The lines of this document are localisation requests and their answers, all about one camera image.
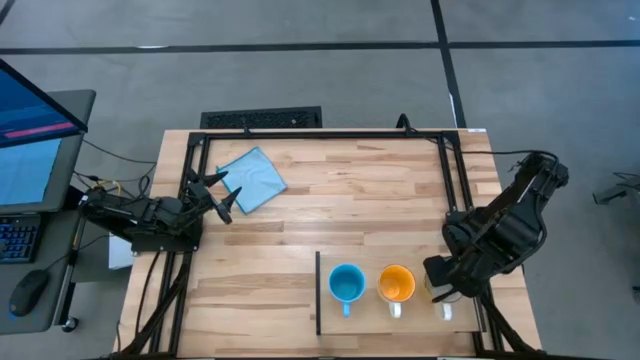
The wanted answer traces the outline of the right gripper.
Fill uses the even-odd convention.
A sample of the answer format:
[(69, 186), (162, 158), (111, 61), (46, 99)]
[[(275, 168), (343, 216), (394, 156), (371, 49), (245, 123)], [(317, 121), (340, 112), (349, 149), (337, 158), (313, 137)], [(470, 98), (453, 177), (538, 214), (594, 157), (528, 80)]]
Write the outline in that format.
[(432, 291), (433, 303), (455, 303), (459, 292), (469, 298), (483, 293), (483, 280), (476, 275), (478, 261), (471, 257), (432, 256), (423, 260), (426, 275), (434, 286), (451, 284), (453, 287), (437, 287)]

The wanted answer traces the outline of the black vented box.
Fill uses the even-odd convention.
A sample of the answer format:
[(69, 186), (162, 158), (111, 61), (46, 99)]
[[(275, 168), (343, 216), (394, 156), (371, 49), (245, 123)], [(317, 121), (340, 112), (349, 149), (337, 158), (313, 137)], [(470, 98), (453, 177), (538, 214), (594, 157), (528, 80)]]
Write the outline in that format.
[(322, 128), (320, 106), (202, 112), (201, 129)]

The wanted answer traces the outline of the grey desk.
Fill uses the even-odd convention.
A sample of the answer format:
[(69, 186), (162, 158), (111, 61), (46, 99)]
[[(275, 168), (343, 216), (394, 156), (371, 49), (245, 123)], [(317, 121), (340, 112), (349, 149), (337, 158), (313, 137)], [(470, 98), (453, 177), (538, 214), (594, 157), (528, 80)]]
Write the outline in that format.
[[(36, 333), (59, 326), (70, 316), (76, 287), (72, 281), (74, 257), (82, 238), (83, 223), (77, 210), (82, 192), (71, 185), (83, 137), (61, 141), (51, 175), (39, 203), (0, 206), (0, 217), (40, 215), (43, 232), (31, 263), (0, 264), (0, 335)], [(18, 282), (30, 271), (47, 270), (49, 281), (35, 308), (24, 317), (9, 311), (9, 298)]]

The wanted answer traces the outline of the light blue cloth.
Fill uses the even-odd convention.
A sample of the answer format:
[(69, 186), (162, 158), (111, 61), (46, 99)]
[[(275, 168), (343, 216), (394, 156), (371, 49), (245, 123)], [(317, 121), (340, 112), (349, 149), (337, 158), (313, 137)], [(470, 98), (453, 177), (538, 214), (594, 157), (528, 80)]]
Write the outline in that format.
[(216, 172), (227, 172), (222, 179), (229, 193), (241, 189), (235, 202), (243, 214), (248, 215), (287, 189), (274, 164), (260, 147), (224, 165)]

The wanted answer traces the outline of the blue mug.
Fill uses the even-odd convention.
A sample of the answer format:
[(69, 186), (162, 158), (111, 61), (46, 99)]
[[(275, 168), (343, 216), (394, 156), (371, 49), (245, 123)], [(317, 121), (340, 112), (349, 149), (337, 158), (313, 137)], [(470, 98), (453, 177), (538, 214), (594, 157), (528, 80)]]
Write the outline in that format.
[(366, 290), (366, 276), (355, 264), (340, 264), (330, 272), (328, 286), (331, 295), (341, 303), (343, 317), (349, 318), (351, 304), (359, 300)]

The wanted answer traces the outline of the black computer mouse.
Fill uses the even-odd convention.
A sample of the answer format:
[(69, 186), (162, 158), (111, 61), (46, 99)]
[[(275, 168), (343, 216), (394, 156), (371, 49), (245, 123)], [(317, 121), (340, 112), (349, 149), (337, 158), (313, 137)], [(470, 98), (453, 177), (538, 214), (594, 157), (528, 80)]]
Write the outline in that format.
[(27, 273), (15, 286), (9, 298), (9, 311), (13, 316), (24, 317), (37, 305), (49, 281), (47, 270)]

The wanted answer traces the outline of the black keyboard blue backlight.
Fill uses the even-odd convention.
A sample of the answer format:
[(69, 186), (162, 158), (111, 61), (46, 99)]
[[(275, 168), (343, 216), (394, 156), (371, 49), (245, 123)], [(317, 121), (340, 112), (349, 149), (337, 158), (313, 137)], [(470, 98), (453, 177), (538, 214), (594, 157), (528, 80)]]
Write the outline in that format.
[(33, 262), (42, 232), (40, 215), (0, 217), (0, 264)]

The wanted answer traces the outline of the yellow mug white handle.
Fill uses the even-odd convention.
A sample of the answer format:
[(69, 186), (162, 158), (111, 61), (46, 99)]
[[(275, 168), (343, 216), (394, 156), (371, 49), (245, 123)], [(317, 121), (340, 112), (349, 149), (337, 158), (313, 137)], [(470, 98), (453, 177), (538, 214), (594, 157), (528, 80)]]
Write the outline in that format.
[[(439, 286), (434, 286), (428, 275), (424, 276), (424, 286), (431, 297), (432, 302), (432, 291), (437, 287), (453, 287), (451, 284), (444, 284)], [(437, 310), (439, 317), (442, 321), (452, 321), (454, 317), (454, 304), (455, 303), (433, 303), (435, 309)]]

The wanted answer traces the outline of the white box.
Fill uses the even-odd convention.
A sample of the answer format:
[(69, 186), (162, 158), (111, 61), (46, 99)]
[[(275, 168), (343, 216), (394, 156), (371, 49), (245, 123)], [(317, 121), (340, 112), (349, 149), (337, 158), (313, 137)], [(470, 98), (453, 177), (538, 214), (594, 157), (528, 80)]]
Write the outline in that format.
[(110, 234), (108, 249), (108, 268), (110, 270), (119, 270), (133, 265), (134, 256), (129, 241)]

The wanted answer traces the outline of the black aluminium table frame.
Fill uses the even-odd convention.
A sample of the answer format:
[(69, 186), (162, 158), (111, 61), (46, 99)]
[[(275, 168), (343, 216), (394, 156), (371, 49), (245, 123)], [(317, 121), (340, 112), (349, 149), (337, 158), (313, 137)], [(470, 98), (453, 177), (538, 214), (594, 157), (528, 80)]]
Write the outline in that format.
[(179, 358), (465, 356), (491, 349), (483, 332), (322, 335), (316, 254), (442, 255), (447, 212), (486, 205), (501, 185), (483, 131), (401, 129), (169, 130), (151, 192), (174, 196), (185, 168), (213, 172), (260, 147), (287, 189), (257, 210), (203, 221), (197, 251), (144, 254), (132, 268), (119, 335), (141, 331), (184, 262), (184, 291), (150, 349)]

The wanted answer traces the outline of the computer monitor blue screen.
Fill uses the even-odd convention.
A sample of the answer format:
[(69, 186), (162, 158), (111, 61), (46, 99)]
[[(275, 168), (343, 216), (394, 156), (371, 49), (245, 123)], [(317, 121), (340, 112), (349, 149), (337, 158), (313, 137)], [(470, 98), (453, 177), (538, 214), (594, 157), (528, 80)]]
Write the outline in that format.
[(78, 117), (0, 59), (0, 148), (87, 131)]

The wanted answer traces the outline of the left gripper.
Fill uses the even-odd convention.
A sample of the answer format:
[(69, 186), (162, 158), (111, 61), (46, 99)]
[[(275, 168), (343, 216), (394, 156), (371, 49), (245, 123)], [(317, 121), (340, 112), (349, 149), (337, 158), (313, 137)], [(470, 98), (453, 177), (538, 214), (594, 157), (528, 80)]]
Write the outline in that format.
[(238, 187), (221, 200), (216, 200), (208, 190), (209, 187), (221, 181), (227, 174), (227, 171), (222, 171), (213, 175), (199, 175), (193, 169), (189, 169), (187, 171), (187, 179), (191, 183), (187, 184), (180, 193), (178, 198), (180, 203), (172, 211), (172, 215), (178, 218), (190, 218), (216, 210), (224, 224), (231, 224), (233, 222), (231, 207), (242, 188)]

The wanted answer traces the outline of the dark floor object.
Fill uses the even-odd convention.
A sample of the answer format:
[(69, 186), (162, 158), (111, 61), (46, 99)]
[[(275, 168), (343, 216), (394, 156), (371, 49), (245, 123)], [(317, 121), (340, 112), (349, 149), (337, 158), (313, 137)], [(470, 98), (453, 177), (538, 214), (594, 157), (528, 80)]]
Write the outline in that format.
[(640, 206), (640, 174), (613, 172), (613, 175), (619, 178), (619, 182), (594, 192), (594, 202), (598, 205), (608, 205), (616, 198), (629, 197), (634, 204)]

